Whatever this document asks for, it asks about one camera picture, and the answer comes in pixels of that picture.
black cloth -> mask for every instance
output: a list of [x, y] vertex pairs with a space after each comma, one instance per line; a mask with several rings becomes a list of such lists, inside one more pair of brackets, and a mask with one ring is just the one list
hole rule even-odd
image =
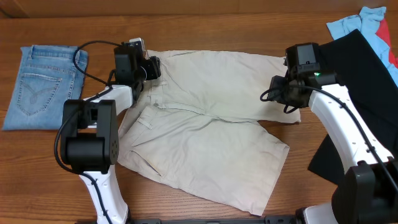
[[[354, 30], [319, 46], [319, 51], [321, 68], [338, 74], [338, 81], [346, 85], [355, 108], [373, 135], [398, 158], [398, 88], [367, 40], [359, 30]], [[340, 166], [341, 161], [337, 161], [340, 158], [330, 157], [330, 150], [336, 149], [331, 145], [320, 147], [308, 169], [324, 177], [327, 168], [322, 164]], [[336, 182], [339, 176], [324, 178]]]

folded clothing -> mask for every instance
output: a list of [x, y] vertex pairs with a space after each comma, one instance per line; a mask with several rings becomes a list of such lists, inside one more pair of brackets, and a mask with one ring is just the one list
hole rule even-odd
[[257, 122], [147, 106], [118, 162], [190, 194], [262, 215], [289, 147]]
[[284, 59], [241, 52], [148, 51], [161, 62], [162, 76], [152, 81], [151, 105], [189, 110], [227, 121], [300, 121], [299, 111], [261, 102], [274, 75], [284, 76]]
[[356, 29], [359, 30], [398, 86], [398, 68], [390, 61], [390, 47], [388, 43], [376, 34], [385, 13], [386, 7], [375, 9], [363, 7], [359, 15], [348, 16], [335, 22], [329, 22], [326, 25], [334, 40], [344, 37]]
[[[73, 64], [77, 47], [33, 45], [21, 47], [22, 59], [3, 130], [58, 129], [63, 103], [79, 99], [84, 74]], [[87, 52], [76, 63], [85, 70]]]

pocket stitching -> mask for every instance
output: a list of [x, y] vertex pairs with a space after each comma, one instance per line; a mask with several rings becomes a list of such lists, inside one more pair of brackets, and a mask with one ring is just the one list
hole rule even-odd
[[[45, 105], [41, 109], [35, 111], [34, 113], [30, 113], [30, 112], [26, 111], [21, 106], [22, 86], [23, 85], [29, 86], [28, 84], [23, 82], [23, 79], [22, 79], [23, 77], [40, 77], [40, 78], [42, 78], [44, 80], [49, 80], [49, 81], [54, 81], [55, 82], [54, 91], [51, 94], [50, 98], [46, 101]], [[49, 77], [49, 76], [46, 76], [46, 75], [39, 75], [39, 74], [34, 74], [34, 73], [24, 73], [24, 74], [22, 74], [21, 75], [21, 80], [19, 81], [19, 94], [18, 94], [18, 101], [17, 101], [18, 108], [23, 113], [25, 113], [27, 116], [31, 116], [31, 115], [36, 114], [36, 113], [41, 112], [41, 111], [45, 111], [49, 107], [50, 102], [52, 101], [52, 99], [54, 98], [55, 94], [57, 93], [57, 90], [58, 90], [58, 88], [60, 86], [61, 81], [62, 81], [62, 78], [54, 78], [54, 77]]]

cream colored cloth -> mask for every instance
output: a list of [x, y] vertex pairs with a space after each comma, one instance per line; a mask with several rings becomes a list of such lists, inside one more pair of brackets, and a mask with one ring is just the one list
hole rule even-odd
[[118, 162], [156, 182], [262, 215], [289, 147], [257, 120], [299, 111], [262, 102], [283, 59], [239, 52], [148, 52], [162, 76], [145, 83], [119, 129]]
[[156, 182], [262, 215], [289, 147], [258, 123], [147, 106], [118, 162]]

blue denim jeans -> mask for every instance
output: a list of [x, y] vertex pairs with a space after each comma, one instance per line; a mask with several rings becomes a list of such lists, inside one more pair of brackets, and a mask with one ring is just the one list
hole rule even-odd
[[[58, 129], [63, 103], [79, 99], [84, 74], [72, 62], [76, 47], [33, 45], [21, 47], [22, 60], [3, 130]], [[87, 66], [87, 52], [76, 62]]]

